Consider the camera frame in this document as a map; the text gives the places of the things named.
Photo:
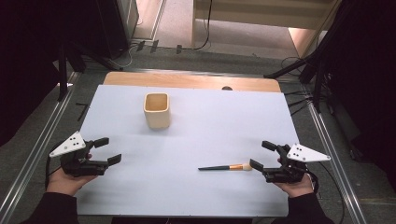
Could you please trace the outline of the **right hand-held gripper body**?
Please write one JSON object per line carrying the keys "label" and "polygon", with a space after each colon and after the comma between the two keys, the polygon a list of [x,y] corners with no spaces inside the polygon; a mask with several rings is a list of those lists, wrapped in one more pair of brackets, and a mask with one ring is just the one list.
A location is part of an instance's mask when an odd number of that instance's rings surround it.
{"label": "right hand-held gripper body", "polygon": [[301,144],[276,145],[279,168],[263,168],[262,174],[268,183],[297,183],[309,172],[309,162],[329,161],[331,157]]}

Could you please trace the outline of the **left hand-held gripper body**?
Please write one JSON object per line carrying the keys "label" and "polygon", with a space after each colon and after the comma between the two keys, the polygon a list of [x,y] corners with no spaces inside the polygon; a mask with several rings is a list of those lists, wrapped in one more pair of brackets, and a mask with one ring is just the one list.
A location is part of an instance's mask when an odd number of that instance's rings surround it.
{"label": "left hand-held gripper body", "polygon": [[76,131],[51,151],[51,158],[59,157],[61,167],[67,175],[74,177],[103,175],[108,168],[107,161],[92,161],[89,158],[93,141],[83,139]]}

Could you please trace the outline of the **makeup brush with dark handle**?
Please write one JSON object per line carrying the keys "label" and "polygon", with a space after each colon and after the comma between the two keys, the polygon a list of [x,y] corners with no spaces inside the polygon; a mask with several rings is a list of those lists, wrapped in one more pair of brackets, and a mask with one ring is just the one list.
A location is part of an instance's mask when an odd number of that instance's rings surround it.
{"label": "makeup brush with dark handle", "polygon": [[251,171],[252,167],[248,163],[219,165],[210,167],[200,167],[199,171]]}

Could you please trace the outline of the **person's right hand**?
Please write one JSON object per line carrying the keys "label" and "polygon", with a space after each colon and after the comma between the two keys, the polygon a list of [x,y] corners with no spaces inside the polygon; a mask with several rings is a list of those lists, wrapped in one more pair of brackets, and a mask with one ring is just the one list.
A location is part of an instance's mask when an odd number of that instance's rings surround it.
{"label": "person's right hand", "polygon": [[276,186],[286,192],[290,198],[296,198],[314,192],[311,176],[308,174],[304,174],[300,182],[291,184],[276,183]]}

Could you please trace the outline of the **person's left hand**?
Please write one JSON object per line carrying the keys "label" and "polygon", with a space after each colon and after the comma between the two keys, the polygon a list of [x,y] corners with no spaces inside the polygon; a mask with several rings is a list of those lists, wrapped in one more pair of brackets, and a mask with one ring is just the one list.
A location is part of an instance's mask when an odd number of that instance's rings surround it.
{"label": "person's left hand", "polygon": [[95,178],[96,175],[74,177],[67,175],[63,168],[59,168],[49,176],[46,192],[74,196],[84,185],[93,181]]}

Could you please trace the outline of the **beige square wooden cup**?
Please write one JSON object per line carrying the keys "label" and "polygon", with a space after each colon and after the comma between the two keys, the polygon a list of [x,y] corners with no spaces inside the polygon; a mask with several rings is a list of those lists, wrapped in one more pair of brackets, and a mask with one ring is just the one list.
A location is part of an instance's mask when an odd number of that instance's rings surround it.
{"label": "beige square wooden cup", "polygon": [[167,93],[148,93],[145,96],[143,110],[147,125],[151,129],[164,129],[170,126],[170,97]]}

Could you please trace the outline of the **white table board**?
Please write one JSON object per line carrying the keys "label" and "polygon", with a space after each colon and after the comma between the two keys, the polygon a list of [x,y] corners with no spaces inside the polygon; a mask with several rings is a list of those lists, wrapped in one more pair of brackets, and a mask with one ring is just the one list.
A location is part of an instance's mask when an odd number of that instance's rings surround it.
{"label": "white table board", "polygon": [[120,163],[77,194],[82,215],[283,217],[286,194],[258,171],[199,171],[256,160],[277,165],[262,141],[292,145],[298,136],[281,93],[167,88],[171,124],[151,130],[143,104],[149,87],[101,85],[80,129],[109,138],[96,160]]}

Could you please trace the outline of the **black metal stand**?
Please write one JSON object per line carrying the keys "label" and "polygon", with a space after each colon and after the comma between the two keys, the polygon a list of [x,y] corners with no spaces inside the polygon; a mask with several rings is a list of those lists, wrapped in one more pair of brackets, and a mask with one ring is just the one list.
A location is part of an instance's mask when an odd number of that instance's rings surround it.
{"label": "black metal stand", "polygon": [[62,99],[67,94],[67,71],[66,71],[66,54],[64,51],[64,45],[59,47],[59,60],[58,60],[58,68],[60,73],[60,92],[58,101],[61,102]]}

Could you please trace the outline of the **black tripod stand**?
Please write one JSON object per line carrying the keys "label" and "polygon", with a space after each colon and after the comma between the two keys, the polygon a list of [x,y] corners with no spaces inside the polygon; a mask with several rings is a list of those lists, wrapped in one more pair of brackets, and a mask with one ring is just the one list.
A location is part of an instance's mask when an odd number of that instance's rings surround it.
{"label": "black tripod stand", "polygon": [[314,91],[312,93],[312,103],[318,112],[320,112],[319,101],[321,85],[328,65],[325,60],[330,55],[333,38],[337,36],[338,31],[342,28],[343,20],[347,16],[347,12],[344,12],[343,10],[339,11],[339,7],[342,5],[343,1],[345,0],[336,0],[336,4],[331,10],[331,13],[334,15],[332,25],[330,26],[327,34],[318,44],[317,48],[311,54],[277,72],[274,72],[273,74],[265,76],[265,78],[276,79],[286,75],[292,70],[304,66],[304,70],[300,74],[299,80],[304,85],[308,84],[312,79],[315,80]]}

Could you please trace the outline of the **dark curtain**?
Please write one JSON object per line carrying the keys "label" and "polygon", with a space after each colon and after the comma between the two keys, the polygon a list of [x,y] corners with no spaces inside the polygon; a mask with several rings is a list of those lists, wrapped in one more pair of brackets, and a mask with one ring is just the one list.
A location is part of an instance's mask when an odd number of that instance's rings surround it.
{"label": "dark curtain", "polygon": [[342,0],[329,88],[358,129],[350,143],[396,190],[396,0]]}
{"label": "dark curtain", "polygon": [[128,48],[117,0],[0,0],[0,146],[59,84],[59,47],[81,71]]}

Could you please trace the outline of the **grey metal cabinet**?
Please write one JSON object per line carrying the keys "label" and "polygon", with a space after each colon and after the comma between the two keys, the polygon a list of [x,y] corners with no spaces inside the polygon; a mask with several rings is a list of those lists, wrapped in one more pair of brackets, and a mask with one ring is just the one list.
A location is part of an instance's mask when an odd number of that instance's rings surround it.
{"label": "grey metal cabinet", "polygon": [[117,0],[120,17],[128,41],[134,37],[134,31],[139,20],[136,0]]}

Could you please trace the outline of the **beige wooden cabinet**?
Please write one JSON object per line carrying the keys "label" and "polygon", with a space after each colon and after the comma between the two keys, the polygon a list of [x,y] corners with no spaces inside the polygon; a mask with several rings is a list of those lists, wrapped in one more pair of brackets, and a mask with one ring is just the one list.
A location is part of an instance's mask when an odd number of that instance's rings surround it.
{"label": "beige wooden cabinet", "polygon": [[328,30],[342,0],[192,0],[192,21],[210,19],[287,27],[300,58]]}

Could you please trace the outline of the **aluminium floor rail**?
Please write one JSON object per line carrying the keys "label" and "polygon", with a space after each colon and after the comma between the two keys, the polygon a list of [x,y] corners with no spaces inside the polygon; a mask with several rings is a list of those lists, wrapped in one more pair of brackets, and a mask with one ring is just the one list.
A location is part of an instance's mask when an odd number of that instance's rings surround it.
{"label": "aluminium floor rail", "polygon": [[323,117],[316,111],[312,103],[309,104],[308,108],[318,131],[320,141],[324,146],[326,153],[332,158],[330,160],[330,165],[332,167],[336,186],[341,194],[343,205],[348,210],[353,224],[367,224],[367,220],[361,209],[358,197],[350,184],[347,173],[338,157]]}
{"label": "aluminium floor rail", "polygon": [[51,148],[80,128],[83,107],[76,105],[83,75],[67,80],[68,93],[53,90],[16,135],[0,147],[0,224],[18,224],[34,211],[45,191],[45,167]]}

